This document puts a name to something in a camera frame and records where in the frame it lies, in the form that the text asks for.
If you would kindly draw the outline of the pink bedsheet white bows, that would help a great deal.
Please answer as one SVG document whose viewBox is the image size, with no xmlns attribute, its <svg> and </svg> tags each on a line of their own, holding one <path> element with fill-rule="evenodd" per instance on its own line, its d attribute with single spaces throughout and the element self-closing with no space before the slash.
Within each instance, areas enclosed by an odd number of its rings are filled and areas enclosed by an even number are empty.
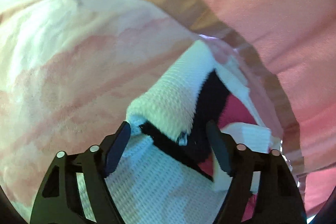
<svg viewBox="0 0 336 224">
<path fill-rule="evenodd" d="M 1 187 L 24 220 L 56 152 L 111 134 L 198 35 L 140 0 L 1 8 Z"/>
</svg>

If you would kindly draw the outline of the pink curtain brown hem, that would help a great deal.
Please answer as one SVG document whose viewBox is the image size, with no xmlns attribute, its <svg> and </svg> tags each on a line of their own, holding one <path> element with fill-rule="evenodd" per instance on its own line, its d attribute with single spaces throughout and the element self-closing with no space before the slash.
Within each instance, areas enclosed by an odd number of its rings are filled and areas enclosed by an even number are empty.
<svg viewBox="0 0 336 224">
<path fill-rule="evenodd" d="M 219 61 L 236 50 L 252 99 L 284 132 L 308 215 L 335 187 L 335 0 L 140 0 L 204 34 Z"/>
</svg>

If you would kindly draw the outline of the white knitted sweater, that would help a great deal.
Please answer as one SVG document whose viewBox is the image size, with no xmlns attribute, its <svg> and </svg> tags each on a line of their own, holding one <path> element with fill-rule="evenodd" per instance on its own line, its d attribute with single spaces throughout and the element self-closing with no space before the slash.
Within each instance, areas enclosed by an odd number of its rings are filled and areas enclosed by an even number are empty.
<svg viewBox="0 0 336 224">
<path fill-rule="evenodd" d="M 126 111 L 129 142 L 106 178 L 126 223 L 213 223 L 231 179 L 206 138 L 214 121 L 250 149 L 278 148 L 274 107 L 227 47 L 196 41 Z"/>
</svg>

